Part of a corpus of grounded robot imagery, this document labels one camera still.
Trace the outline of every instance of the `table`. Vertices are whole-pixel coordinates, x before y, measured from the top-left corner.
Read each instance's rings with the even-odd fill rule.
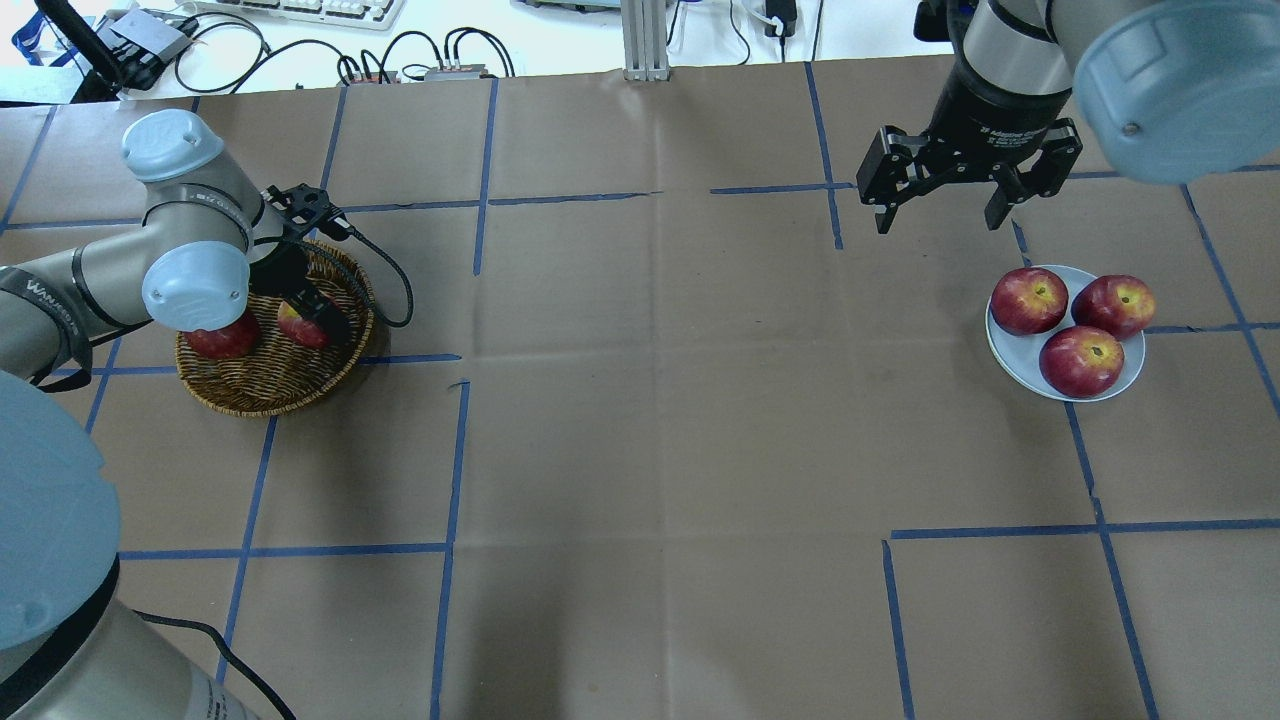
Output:
[[[188,397],[164,329],[100,348],[60,400],[119,488],[123,598],[223,628],[315,719],[1277,715],[1280,156],[1142,186],[1085,135],[997,232],[965,186],[878,236],[855,168],[948,65],[0,111],[0,261],[134,223],[114,149],[177,105],[417,290],[271,420]],[[1152,284],[1133,387],[1004,374],[982,313],[1024,263]]]

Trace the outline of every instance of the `electronic device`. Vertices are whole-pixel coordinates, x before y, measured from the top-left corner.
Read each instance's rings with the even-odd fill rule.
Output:
[[[251,20],[276,18],[303,23],[387,29],[408,0],[193,0],[200,12],[216,10]]]

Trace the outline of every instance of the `red apple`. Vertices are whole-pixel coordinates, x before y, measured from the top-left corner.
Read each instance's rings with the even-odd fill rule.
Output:
[[[1074,325],[1053,333],[1041,348],[1041,374],[1069,397],[1093,397],[1115,384],[1124,369],[1124,347],[1111,333]]]
[[[275,313],[275,324],[284,333],[284,337],[312,350],[323,350],[329,346],[329,333],[324,332],[319,324],[307,320],[288,302],[280,301],[280,309]]]
[[[1125,341],[1156,316],[1156,295],[1133,275],[1102,275],[1084,286],[1071,302],[1078,325],[1092,325]]]
[[[253,348],[262,336],[262,328],[250,309],[238,320],[218,331],[191,331],[182,333],[196,354],[212,360],[242,357]]]
[[[1044,268],[1018,268],[1005,273],[991,293],[991,316],[1016,336],[1053,329],[1066,316],[1070,296],[1062,278]]]

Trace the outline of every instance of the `blue painter's tape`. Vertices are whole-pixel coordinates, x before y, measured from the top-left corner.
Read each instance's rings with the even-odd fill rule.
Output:
[[[349,555],[424,555],[444,552],[443,542],[387,543],[387,544],[330,544],[312,547],[255,547],[250,557],[340,557]]]
[[[123,338],[115,338],[111,342],[111,352],[106,356],[106,365],[102,368],[101,379],[97,380],[97,393],[93,395],[93,405],[88,409],[88,419],[84,420],[84,432],[93,434],[93,425],[97,424],[97,413],[102,409],[102,398],[106,397],[106,384],[111,379],[111,368],[115,366],[115,357],[120,354],[120,341]]]
[[[383,357],[361,357],[360,365],[401,365],[410,363],[454,363],[462,360],[461,355],[387,355]]]
[[[458,428],[453,439],[453,488],[449,496],[449,529],[445,542],[449,547],[458,537],[458,507],[462,501],[462,460],[467,443],[467,415],[471,414],[471,380],[462,380],[458,398]]]
[[[1089,462],[1089,452],[1084,448],[1084,433],[1080,430],[1080,419],[1075,415],[1075,404],[1064,402],[1066,409],[1066,421],[1071,425],[1071,439],[1075,441],[1075,455],[1080,460],[1080,474],[1084,475],[1084,487],[1093,497],[1093,464]]]
[[[485,210],[489,206],[489,170],[493,167],[493,126],[498,117],[498,78],[489,81],[489,115],[484,131],[484,164],[480,167],[480,213],[476,218],[476,251],[471,261],[471,273],[480,274],[484,263]]]
[[[836,204],[836,191],[832,187],[835,176],[831,170],[831,150],[827,146],[827,126],[822,122],[822,102],[818,100],[818,83],[813,78],[813,63],[804,64],[805,81],[809,83],[809,101],[813,104],[813,122],[818,128],[818,149],[822,151],[822,173],[827,178],[827,209],[831,213],[831,234],[836,250],[845,249],[845,238],[840,228],[840,206]]]
[[[234,547],[218,547],[205,550],[122,550],[118,555],[122,561],[142,560],[232,560],[239,557],[241,551]]]
[[[1108,523],[1112,533],[1196,533],[1207,530],[1280,530],[1280,518],[1244,520],[1172,520],[1156,523]]]
[[[444,638],[449,629],[449,598],[453,596],[453,548],[444,552],[440,579],[440,605],[435,614],[435,653],[431,665],[431,720],[440,720],[440,693],[444,691]]]
[[[827,190],[827,210],[831,213],[831,234],[836,238],[836,250],[844,250],[845,237],[840,229],[840,206],[836,205],[835,190]]]
[[[333,156],[338,151],[338,133],[342,131],[342,114],[347,109],[347,86],[338,92],[338,110],[333,115],[333,132],[329,133],[329,150],[324,156],[324,170],[320,173],[320,187],[329,187],[329,173],[333,170]]]
[[[893,530],[890,539],[1016,538],[1047,536],[1087,536],[1097,525],[1010,525],[989,528],[910,528]]]
[[[1124,626],[1124,637],[1129,642],[1129,655],[1133,659],[1134,673],[1138,675],[1142,702],[1147,707],[1147,720],[1160,720],[1156,696],[1152,693],[1151,680],[1147,678],[1147,662],[1142,659],[1142,647],[1138,644],[1138,630],[1134,628],[1133,615],[1129,612],[1129,597],[1124,591],[1124,580],[1120,579],[1120,564],[1116,562],[1107,519],[1102,512],[1102,501],[1097,497],[1091,500],[1093,501],[1093,515],[1098,520],[1098,537],[1102,538],[1102,555],[1106,557],[1107,573],[1111,575],[1111,589],[1115,591],[1116,606],[1120,609],[1120,624]]]
[[[1267,397],[1271,398],[1271,409],[1275,411],[1276,418],[1280,418],[1280,393],[1276,392],[1276,386],[1271,380],[1271,372],[1267,369],[1267,363],[1262,357],[1262,351],[1258,348],[1258,341],[1253,337],[1253,332],[1249,329],[1249,322],[1244,316],[1244,309],[1240,306],[1239,299],[1235,296],[1235,291],[1231,288],[1231,281],[1226,277],[1226,269],[1222,266],[1222,261],[1217,258],[1217,250],[1213,249],[1213,240],[1210,237],[1208,227],[1204,225],[1204,219],[1201,218],[1199,210],[1196,209],[1196,201],[1192,199],[1190,188],[1185,184],[1180,186],[1183,191],[1183,200],[1187,202],[1187,209],[1190,211],[1192,218],[1196,219],[1196,227],[1199,229],[1201,241],[1204,245],[1204,252],[1208,254],[1210,263],[1213,264],[1213,272],[1217,274],[1217,282],[1222,286],[1222,292],[1226,293],[1226,300],[1231,305],[1231,313],[1235,314],[1235,322],[1240,324],[1244,332],[1244,342],[1249,346],[1249,354],[1253,355],[1253,364],[1258,368],[1258,375],[1262,378],[1262,387],[1267,391]]]
[[[881,541],[881,548],[884,560],[884,589],[888,593],[888,620],[893,630],[893,655],[897,656],[897,684],[902,693],[902,716],[906,720],[915,720],[911,676],[906,669],[906,642],[902,638],[902,611],[897,602],[897,578],[893,574],[893,553],[886,541]]]
[[[1152,325],[1144,331],[1144,334],[1196,334],[1196,333],[1226,333],[1226,332],[1240,332],[1240,325],[1231,323],[1228,325]]]
[[[31,179],[31,170],[36,167],[36,159],[40,158],[40,150],[45,146],[45,138],[49,137],[49,127],[54,124],[54,115],[56,114],[56,106],[49,108],[49,111],[45,113],[45,124],[40,126],[40,133],[36,135],[36,142],[31,146],[31,155],[27,156],[27,164],[22,167],[18,183],[13,186],[13,196],[9,197],[9,206],[4,209],[4,215],[0,217],[0,234],[4,234],[10,227],[9,220],[13,219],[13,211],[18,208],[22,191],[27,188],[27,181]]]
[[[244,538],[241,541],[239,564],[236,566],[236,584],[232,585],[232,602],[227,609],[227,630],[223,638],[227,644],[236,639],[236,619],[239,616],[241,593],[244,591],[244,571],[248,568],[250,550],[253,547],[253,530],[257,525],[257,511],[262,503],[262,487],[266,484],[266,466],[271,459],[271,446],[275,445],[275,425],[278,415],[266,423],[266,437],[262,439],[262,456],[257,462],[257,478],[253,480],[253,497],[248,503],[248,519],[244,521]],[[218,660],[218,682],[227,679],[227,659]]]
[[[769,195],[773,192],[812,192],[815,190],[852,190],[849,182],[810,182],[806,184],[762,184],[753,187],[714,187],[712,195]]]
[[[458,537],[458,507],[462,498],[462,460],[466,451],[467,416],[471,413],[471,380],[463,379],[458,398],[458,428],[453,441],[453,489],[449,497],[449,529],[445,534],[444,575],[440,603],[435,615],[435,657],[431,669],[431,720],[440,717],[440,692],[444,689],[444,641],[449,629],[449,600],[453,597],[453,544]]]
[[[387,213],[390,210],[444,210],[448,208],[479,208],[479,200],[439,200],[435,202],[384,202],[381,205],[353,205],[344,213]]]
[[[813,104],[813,120],[818,127],[818,149],[822,151],[822,173],[827,183],[832,182],[831,152],[827,149],[827,126],[822,122],[822,102],[818,101],[818,83],[813,78],[813,63],[804,64],[804,76],[809,83],[809,102]]]
[[[598,192],[593,195],[548,195],[540,197],[499,197],[490,200],[489,205],[549,205],[554,202],[598,202],[602,200],[630,200],[632,197],[649,197],[660,195],[658,192]]]

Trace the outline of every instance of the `black strap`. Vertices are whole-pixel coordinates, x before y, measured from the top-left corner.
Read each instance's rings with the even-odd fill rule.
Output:
[[[0,683],[0,717],[12,717],[22,710],[22,706],[36,697],[36,693],[67,666],[106,612],[119,577],[120,560],[116,559],[106,579],[84,605],[63,620],[35,655]]]
[[[122,323],[122,322],[116,320],[115,318],[113,318],[111,315],[109,315],[108,311],[104,310],[102,306],[97,304],[97,299],[93,297],[93,293],[90,292],[88,284],[84,282],[84,246],[83,245],[79,246],[79,247],[77,247],[76,252],[72,252],[72,282],[76,284],[76,290],[79,291],[81,300],[84,301],[84,305],[90,310],[92,310],[95,315],[97,315],[99,318],[101,318],[104,323],[111,325],[113,328],[125,328],[125,327],[128,327],[124,323]]]
[[[32,384],[45,392],[64,392],[77,389],[90,383],[90,370],[93,368],[93,347],[84,327],[72,313],[73,305],[56,288],[38,277],[14,266],[0,268],[0,292],[18,296],[38,307],[58,325],[58,355],[54,361],[42,368],[31,379]],[[41,386],[40,382],[68,360],[81,366],[76,374]]]

